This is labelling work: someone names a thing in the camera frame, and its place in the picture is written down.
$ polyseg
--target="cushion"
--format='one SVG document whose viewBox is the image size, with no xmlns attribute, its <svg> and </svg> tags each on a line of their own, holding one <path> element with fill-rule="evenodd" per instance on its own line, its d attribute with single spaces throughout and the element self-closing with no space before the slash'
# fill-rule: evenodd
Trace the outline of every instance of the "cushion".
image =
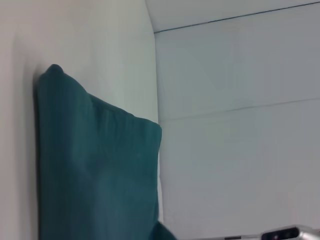
<svg viewBox="0 0 320 240">
<path fill-rule="evenodd" d="M 175 239 L 158 222 L 160 126 L 88 94 L 55 64 L 37 98 L 40 239 Z"/>
</svg>

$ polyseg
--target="wall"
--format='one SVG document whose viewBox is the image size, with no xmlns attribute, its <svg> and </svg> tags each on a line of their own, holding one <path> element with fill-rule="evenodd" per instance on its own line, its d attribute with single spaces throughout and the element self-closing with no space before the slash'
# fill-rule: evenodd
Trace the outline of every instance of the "wall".
<svg viewBox="0 0 320 240">
<path fill-rule="evenodd" d="M 33 87 L 59 64 L 91 94 L 158 121 L 144 0 L 4 0 L 0 7 L 0 239 L 37 239 Z"/>
<path fill-rule="evenodd" d="M 155 35 L 164 223 L 180 239 L 319 228 L 319 11 Z"/>
</svg>

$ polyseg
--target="teal cushion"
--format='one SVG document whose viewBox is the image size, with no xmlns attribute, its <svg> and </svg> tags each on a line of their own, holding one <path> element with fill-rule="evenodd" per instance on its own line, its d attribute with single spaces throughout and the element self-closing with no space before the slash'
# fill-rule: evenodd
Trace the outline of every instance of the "teal cushion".
<svg viewBox="0 0 320 240">
<path fill-rule="evenodd" d="M 41 240 L 174 240 L 158 222 L 160 126 L 90 94 L 61 67 L 39 79 Z"/>
</svg>

